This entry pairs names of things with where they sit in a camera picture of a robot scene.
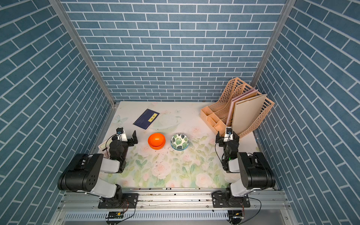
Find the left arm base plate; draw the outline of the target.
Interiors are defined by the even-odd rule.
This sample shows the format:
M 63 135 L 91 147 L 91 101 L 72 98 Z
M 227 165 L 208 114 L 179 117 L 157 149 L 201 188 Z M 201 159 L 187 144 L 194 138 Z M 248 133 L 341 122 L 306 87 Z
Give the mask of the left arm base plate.
M 138 202 L 138 193 L 123 193 L 113 198 L 100 198 L 99 209 L 135 209 Z

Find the orange bowl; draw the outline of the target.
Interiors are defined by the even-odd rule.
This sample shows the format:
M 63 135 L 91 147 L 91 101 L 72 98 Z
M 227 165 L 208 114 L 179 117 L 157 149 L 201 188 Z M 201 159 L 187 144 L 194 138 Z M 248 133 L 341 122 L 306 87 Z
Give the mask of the orange bowl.
M 152 146 L 152 145 L 149 145 L 152 149 L 154 149 L 154 150 L 160 150 L 160 149 L 162 149 L 164 146 L 165 146 L 165 143 L 163 143 L 162 145 L 160 145 L 160 146 Z
M 148 144 L 152 146 L 160 146 L 163 143 L 166 143 L 166 138 L 161 133 L 155 133 L 149 136 Z

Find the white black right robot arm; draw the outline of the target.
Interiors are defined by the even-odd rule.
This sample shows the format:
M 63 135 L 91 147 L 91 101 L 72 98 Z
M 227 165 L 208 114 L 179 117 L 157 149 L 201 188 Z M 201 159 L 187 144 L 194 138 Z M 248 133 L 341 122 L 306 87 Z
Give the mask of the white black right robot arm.
M 216 143 L 223 147 L 223 155 L 219 158 L 227 173 L 239 173 L 241 178 L 227 187 L 226 200 L 240 200 L 256 190 L 273 188 L 276 184 L 265 156 L 261 152 L 239 152 L 240 137 L 229 130 L 224 137 L 218 132 Z

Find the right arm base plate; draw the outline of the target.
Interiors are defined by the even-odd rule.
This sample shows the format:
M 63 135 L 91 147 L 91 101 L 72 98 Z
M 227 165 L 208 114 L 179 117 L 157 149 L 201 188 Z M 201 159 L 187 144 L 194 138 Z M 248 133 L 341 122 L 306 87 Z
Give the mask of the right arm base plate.
M 249 208 L 249 200 L 243 197 L 234 197 L 229 193 L 215 191 L 211 194 L 214 208 Z

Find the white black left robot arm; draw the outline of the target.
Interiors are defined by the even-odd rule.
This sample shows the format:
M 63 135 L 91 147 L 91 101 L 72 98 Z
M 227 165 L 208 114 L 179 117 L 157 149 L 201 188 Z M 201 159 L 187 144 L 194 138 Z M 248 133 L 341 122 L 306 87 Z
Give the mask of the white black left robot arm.
M 72 192 L 86 192 L 106 199 L 120 200 L 119 185 L 99 178 L 100 173 L 122 173 L 126 166 L 128 148 L 138 143 L 136 132 L 126 138 L 122 127 L 105 142 L 104 154 L 76 154 L 58 179 L 58 189 Z

